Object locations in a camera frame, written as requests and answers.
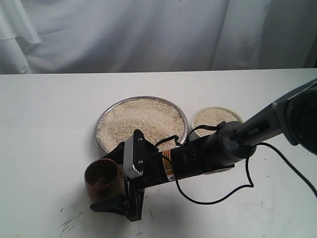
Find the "large metal bowl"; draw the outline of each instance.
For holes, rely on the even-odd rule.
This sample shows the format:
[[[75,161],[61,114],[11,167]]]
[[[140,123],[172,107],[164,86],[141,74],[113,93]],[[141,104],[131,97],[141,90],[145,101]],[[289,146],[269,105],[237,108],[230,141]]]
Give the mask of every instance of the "large metal bowl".
[[[188,122],[187,122],[187,118],[185,116],[185,114],[183,113],[183,111],[178,107],[176,106],[175,104],[173,104],[172,102],[166,100],[166,99],[163,99],[163,98],[158,98],[158,97],[152,97],[152,96],[138,96],[138,97],[132,97],[132,98],[127,98],[127,99],[124,99],[120,102],[117,102],[115,104],[113,104],[111,107],[109,107],[107,110],[104,111],[104,113],[101,114],[101,116],[99,117],[98,121],[97,121],[97,124],[96,124],[96,127],[95,127],[95,138],[96,138],[96,141],[98,143],[98,145],[100,146],[100,148],[105,151],[106,153],[109,153],[109,151],[104,147],[104,145],[101,143],[101,141],[97,138],[97,133],[98,133],[98,124],[100,123],[100,121],[102,120],[102,118],[111,110],[113,109],[114,107],[118,106],[119,104],[122,104],[122,103],[125,103],[127,101],[131,101],[131,100],[138,100],[138,99],[152,99],[152,100],[159,100],[159,101],[162,101],[166,104],[169,104],[173,107],[175,107],[178,111],[178,113],[180,114],[181,118],[183,119],[183,122],[184,122],[184,134],[182,136],[182,138],[180,138],[180,143],[184,143],[185,139],[186,139],[186,136],[187,136],[187,133],[188,133]]]

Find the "uncooked rice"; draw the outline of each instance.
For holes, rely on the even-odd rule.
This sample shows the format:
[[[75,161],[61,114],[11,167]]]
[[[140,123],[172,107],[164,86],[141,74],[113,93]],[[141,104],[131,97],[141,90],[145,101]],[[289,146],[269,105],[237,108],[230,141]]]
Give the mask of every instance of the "uncooked rice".
[[[230,122],[238,120],[232,113],[220,109],[220,108],[206,108],[200,111],[194,121],[194,127],[197,127],[199,125],[212,125],[216,126],[219,123],[225,121]],[[210,135],[215,133],[215,131],[209,131],[204,129],[198,129],[195,131],[197,135],[200,137]]]
[[[158,141],[184,134],[185,125],[177,109],[155,99],[136,99],[112,108],[97,125],[97,138],[108,150],[113,150],[121,141],[126,141],[139,129],[144,137],[156,144]],[[175,147],[174,141],[159,146],[160,150]]]

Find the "white table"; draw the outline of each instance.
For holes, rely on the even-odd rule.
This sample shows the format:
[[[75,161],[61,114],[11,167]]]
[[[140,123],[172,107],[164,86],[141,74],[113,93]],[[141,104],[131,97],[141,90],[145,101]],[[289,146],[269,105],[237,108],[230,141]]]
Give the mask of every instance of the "white table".
[[[0,75],[0,237],[315,237],[313,193],[268,148],[259,147],[250,161],[255,188],[213,206],[187,201],[173,182],[147,188],[142,220],[133,223],[92,212],[83,176],[102,156],[94,139],[96,121],[121,99],[168,99],[189,122],[206,106],[232,109],[246,120],[316,77],[317,69]],[[317,186],[315,155],[291,146],[283,135],[269,142]],[[244,162],[180,183],[194,199],[216,200],[247,183]]]

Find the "small white bowl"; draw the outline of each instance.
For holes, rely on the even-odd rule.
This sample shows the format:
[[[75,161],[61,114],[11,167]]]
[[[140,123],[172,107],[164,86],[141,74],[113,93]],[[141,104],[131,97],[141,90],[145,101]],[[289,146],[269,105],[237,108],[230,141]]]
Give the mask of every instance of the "small white bowl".
[[[221,109],[221,110],[227,111],[227,112],[231,113],[231,114],[237,119],[237,121],[243,122],[242,118],[241,118],[237,113],[235,113],[234,111],[232,111],[232,110],[230,110],[230,109],[222,108],[222,107],[205,107],[205,108],[200,109],[198,112],[196,112],[196,113],[194,114],[194,116],[192,117],[191,128],[190,128],[189,131],[192,131],[192,129],[195,128],[194,122],[195,122],[195,119],[196,119],[196,117],[198,116],[198,114],[199,114],[201,111],[203,111],[203,110],[205,110],[205,109],[208,109],[208,108],[215,108],[215,109]],[[202,137],[202,136],[197,133],[197,130],[195,130],[195,131],[193,131],[193,133],[190,135],[190,140],[195,140],[195,139],[198,139],[198,138],[200,138],[200,137]]]

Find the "white backdrop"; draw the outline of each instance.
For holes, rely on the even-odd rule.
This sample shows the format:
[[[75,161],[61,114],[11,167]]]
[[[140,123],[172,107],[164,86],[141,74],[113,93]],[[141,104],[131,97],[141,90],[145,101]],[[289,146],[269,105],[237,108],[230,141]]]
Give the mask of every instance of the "white backdrop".
[[[0,0],[0,73],[302,67],[315,0]]]

